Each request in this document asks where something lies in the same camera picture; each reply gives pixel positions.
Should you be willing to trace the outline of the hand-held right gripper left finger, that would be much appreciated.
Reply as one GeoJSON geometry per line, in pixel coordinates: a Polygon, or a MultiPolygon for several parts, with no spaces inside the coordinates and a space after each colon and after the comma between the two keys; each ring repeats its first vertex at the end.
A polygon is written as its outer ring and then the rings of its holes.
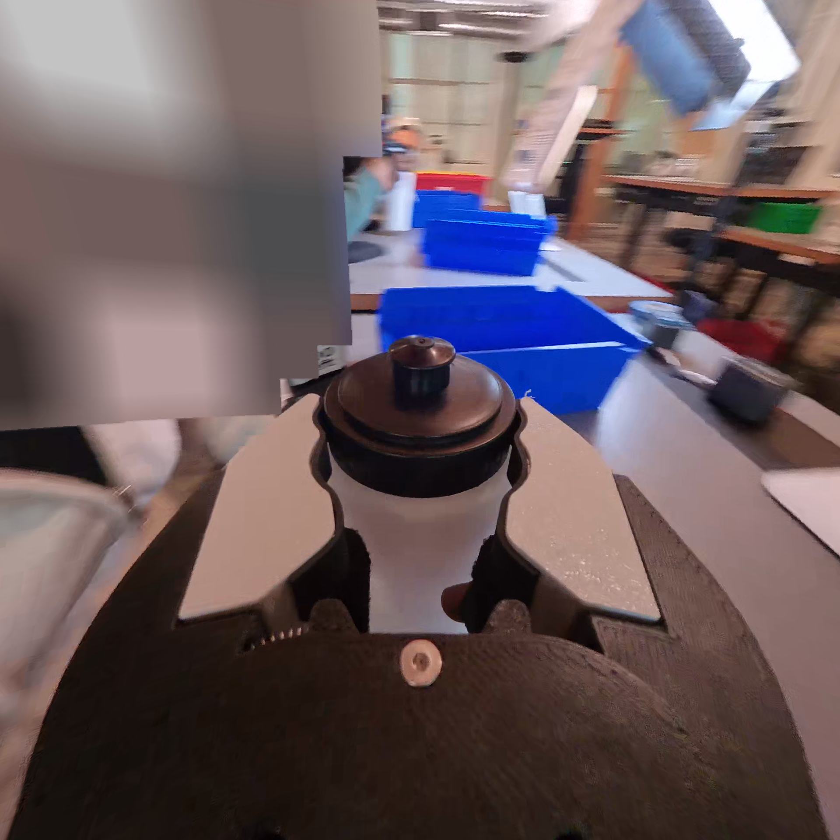
{"type": "Polygon", "coordinates": [[[181,622],[252,613],[267,631],[289,632],[341,587],[343,514],[321,472],[320,405],[304,396],[227,464],[181,622]]]}

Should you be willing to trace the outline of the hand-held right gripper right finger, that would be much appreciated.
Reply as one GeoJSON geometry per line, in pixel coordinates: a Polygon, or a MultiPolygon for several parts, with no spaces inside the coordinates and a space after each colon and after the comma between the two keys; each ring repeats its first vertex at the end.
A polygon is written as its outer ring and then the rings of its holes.
{"type": "Polygon", "coordinates": [[[660,624],[649,580],[613,472],[596,449],[531,397],[518,404],[513,454],[521,472],[496,535],[532,579],[528,609],[540,635],[572,635],[586,619],[660,624]]]}

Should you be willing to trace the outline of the black bottle lid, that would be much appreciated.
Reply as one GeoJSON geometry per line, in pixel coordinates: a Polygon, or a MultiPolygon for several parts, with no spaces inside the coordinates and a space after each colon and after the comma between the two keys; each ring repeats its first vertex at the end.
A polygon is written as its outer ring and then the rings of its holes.
{"type": "Polygon", "coordinates": [[[371,490],[449,497],[508,459],[517,399],[485,365],[440,338],[410,335],[333,381],[318,420],[333,461],[371,490]]]}

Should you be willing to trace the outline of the blue plastic bin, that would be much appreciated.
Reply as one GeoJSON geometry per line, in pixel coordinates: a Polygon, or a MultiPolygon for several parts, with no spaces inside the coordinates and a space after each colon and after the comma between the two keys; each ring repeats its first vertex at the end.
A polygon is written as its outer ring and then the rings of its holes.
{"type": "Polygon", "coordinates": [[[457,218],[466,212],[480,211],[483,198],[472,192],[418,190],[413,205],[412,229],[425,228],[430,221],[457,218]]]}
{"type": "Polygon", "coordinates": [[[529,396],[556,416],[597,411],[625,365],[650,346],[563,289],[390,289],[377,321],[381,350],[413,334],[449,341],[498,373],[514,396],[529,396]]]}
{"type": "Polygon", "coordinates": [[[531,277],[543,242],[556,234],[554,217],[495,211],[434,214],[421,242],[425,265],[504,277],[531,277]]]}

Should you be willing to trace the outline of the person's left forearm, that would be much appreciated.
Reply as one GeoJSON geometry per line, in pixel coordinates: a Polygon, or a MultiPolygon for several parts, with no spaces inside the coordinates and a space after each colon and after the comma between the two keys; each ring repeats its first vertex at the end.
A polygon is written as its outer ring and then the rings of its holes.
{"type": "Polygon", "coordinates": [[[197,418],[156,419],[80,428],[108,484],[143,511],[174,476],[219,466],[197,418]]]}

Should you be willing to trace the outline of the white fleece jacket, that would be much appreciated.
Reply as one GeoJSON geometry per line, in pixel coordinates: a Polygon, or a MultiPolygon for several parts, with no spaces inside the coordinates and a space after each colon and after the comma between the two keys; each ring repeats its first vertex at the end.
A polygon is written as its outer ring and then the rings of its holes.
{"type": "Polygon", "coordinates": [[[2,469],[2,714],[51,644],[112,547],[131,530],[131,505],[66,476],[2,469]]]}

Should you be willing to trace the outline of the dark grey case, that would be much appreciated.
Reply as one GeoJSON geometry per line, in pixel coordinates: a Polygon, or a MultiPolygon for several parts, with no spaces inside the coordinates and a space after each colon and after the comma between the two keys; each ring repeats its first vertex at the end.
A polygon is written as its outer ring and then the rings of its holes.
{"type": "Polygon", "coordinates": [[[722,367],[707,401],[740,424],[761,427],[797,387],[794,378],[763,362],[734,356],[722,367]]]}

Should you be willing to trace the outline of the instruction sign stand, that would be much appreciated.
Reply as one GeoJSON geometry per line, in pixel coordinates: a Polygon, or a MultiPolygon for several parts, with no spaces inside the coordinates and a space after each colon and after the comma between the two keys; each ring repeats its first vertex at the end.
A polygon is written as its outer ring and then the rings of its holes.
{"type": "Polygon", "coordinates": [[[839,555],[839,468],[767,470],[761,484],[794,520],[839,555]]]}
{"type": "Polygon", "coordinates": [[[572,149],[598,98],[596,85],[548,91],[514,150],[509,186],[544,193],[572,149]]]}

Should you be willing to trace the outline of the red bag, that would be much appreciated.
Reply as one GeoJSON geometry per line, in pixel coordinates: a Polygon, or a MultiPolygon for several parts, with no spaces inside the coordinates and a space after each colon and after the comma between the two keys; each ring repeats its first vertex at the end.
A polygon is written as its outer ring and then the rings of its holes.
{"type": "Polygon", "coordinates": [[[776,364],[784,351],[782,337],[761,322],[706,318],[696,329],[735,354],[766,364],[776,364]]]}

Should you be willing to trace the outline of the wooden table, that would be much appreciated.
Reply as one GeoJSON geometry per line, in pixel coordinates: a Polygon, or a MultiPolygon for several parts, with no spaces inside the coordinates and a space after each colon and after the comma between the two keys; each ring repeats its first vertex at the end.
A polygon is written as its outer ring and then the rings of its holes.
{"type": "Polygon", "coordinates": [[[714,254],[718,236],[740,204],[813,204],[838,197],[837,189],[772,184],[728,185],[655,175],[606,175],[603,181],[616,191],[616,197],[641,207],[631,223],[619,259],[618,264],[624,270],[629,271],[633,267],[651,211],[690,214],[712,220],[712,227],[700,232],[695,250],[690,255],[690,279],[695,279],[699,266],[714,254]]]}

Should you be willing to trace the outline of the red plastic bin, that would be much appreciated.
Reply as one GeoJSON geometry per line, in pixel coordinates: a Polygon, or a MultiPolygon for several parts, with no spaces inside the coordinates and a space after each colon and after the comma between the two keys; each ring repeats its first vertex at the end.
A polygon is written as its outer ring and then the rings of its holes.
{"type": "Polygon", "coordinates": [[[487,192],[491,178],[466,172],[419,171],[416,174],[415,188],[419,192],[468,193],[483,196],[487,192]]]}

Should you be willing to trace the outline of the green plastic bin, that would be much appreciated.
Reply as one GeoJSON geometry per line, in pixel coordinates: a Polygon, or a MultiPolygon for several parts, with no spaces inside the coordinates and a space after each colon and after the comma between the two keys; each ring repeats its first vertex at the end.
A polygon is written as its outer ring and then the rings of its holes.
{"type": "Polygon", "coordinates": [[[764,233],[809,235],[822,211],[819,203],[756,203],[748,215],[746,227],[764,233]]]}

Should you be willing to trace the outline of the grey light panel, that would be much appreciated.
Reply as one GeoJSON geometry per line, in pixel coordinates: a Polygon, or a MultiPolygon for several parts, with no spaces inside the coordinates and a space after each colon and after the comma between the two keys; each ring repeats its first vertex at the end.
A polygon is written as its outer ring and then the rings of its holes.
{"type": "Polygon", "coordinates": [[[694,131],[771,102],[802,62],[770,2],[646,1],[621,28],[640,70],[694,131]]]}

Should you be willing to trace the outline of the wooden post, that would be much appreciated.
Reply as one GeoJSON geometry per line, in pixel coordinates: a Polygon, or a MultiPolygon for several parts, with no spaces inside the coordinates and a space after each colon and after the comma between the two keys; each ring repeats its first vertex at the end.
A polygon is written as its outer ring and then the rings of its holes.
{"type": "Polygon", "coordinates": [[[609,84],[601,89],[604,95],[604,119],[611,124],[609,129],[589,132],[584,147],[581,175],[577,183],[573,213],[567,227],[566,237],[576,244],[585,240],[589,227],[595,219],[597,191],[602,186],[606,160],[613,141],[622,132],[618,129],[631,91],[634,74],[634,55],[631,48],[621,39],[613,50],[614,61],[609,84]]]}

